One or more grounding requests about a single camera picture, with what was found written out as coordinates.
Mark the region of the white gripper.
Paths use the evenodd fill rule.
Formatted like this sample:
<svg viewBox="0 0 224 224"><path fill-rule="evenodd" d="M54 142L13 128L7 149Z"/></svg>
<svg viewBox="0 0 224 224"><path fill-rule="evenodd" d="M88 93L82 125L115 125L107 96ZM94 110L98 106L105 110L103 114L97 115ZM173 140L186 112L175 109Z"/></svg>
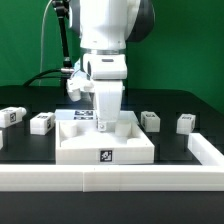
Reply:
<svg viewBox="0 0 224 224"><path fill-rule="evenodd" d="M97 128L107 131L116 122L120 113L123 82L121 80L94 80L94 109L97 115Z"/></svg>

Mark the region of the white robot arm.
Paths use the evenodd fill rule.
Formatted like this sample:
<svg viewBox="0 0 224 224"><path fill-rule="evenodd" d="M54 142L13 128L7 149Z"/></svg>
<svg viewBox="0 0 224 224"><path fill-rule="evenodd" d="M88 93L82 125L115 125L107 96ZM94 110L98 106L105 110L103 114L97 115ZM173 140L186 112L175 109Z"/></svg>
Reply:
<svg viewBox="0 0 224 224"><path fill-rule="evenodd" d="M71 0L70 28L79 34L80 64L67 81L72 100L94 94L97 128L106 131L118 120L123 81L127 78L126 43L152 31L151 0Z"/></svg>

